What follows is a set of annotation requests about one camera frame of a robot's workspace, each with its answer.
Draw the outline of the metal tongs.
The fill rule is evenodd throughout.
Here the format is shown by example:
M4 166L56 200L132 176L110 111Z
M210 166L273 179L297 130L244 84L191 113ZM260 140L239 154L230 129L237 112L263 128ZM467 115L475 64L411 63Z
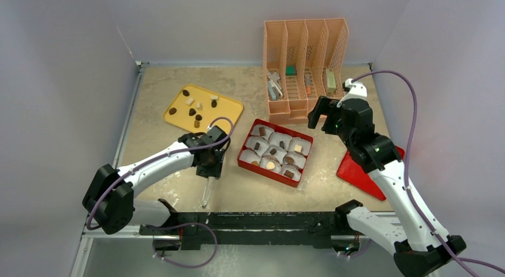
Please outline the metal tongs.
M214 190L215 183L216 183L216 178L214 178L214 177L207 178L204 192L202 195L202 201L201 201L202 208L207 208L210 197L211 197L213 190Z

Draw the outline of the red box lid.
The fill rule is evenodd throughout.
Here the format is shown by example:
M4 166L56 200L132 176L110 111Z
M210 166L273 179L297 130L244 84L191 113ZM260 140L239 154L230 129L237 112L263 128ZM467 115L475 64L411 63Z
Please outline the red box lid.
M368 174L352 160L349 151L346 151L336 171L336 176L380 201L386 200L386 196L380 188L371 180Z

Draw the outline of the cream heart chocolate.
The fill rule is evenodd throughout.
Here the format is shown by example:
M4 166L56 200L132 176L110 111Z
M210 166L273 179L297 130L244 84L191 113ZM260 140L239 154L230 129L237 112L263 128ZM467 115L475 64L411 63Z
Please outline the cream heart chocolate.
M266 164L266 169L267 170L273 170L273 169L275 169L275 167L276 167L276 165L272 161L268 161L267 164Z

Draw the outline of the round dark chocolate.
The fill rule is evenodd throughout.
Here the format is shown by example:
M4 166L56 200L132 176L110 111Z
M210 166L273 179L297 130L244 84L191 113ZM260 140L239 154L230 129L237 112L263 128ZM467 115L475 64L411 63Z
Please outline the round dark chocolate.
M295 163L294 159L292 157L286 156L284 158L286 164L293 165Z

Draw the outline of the ridged milk chocolate bar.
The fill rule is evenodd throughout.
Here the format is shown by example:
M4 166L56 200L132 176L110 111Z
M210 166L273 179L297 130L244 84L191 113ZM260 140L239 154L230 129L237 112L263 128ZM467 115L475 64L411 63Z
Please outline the ridged milk chocolate bar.
M289 170L286 170L283 175L290 178L290 179L293 179L293 177L294 177L294 173Z

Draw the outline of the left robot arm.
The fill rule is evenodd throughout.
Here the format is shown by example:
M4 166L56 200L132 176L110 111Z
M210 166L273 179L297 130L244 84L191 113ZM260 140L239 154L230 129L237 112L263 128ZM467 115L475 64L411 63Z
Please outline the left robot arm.
M219 179L230 136L218 126L206 133L187 133L168 148L129 166L101 166L83 197L86 227L97 223L106 234L123 229L132 219L135 198L165 177L191 167L202 178Z

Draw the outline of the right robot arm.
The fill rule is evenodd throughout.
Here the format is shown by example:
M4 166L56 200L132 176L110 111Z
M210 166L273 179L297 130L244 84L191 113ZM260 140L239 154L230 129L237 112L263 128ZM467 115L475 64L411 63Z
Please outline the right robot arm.
M363 98L341 101L320 96L308 114L314 129L325 115L322 131L338 136L349 155L381 189L399 219L398 228L351 200L335 209L334 225L347 234L365 234L389 252L403 276L428 276L466 248L459 235L450 235L415 198L418 192L405 173L404 157L389 137L375 132L373 110Z

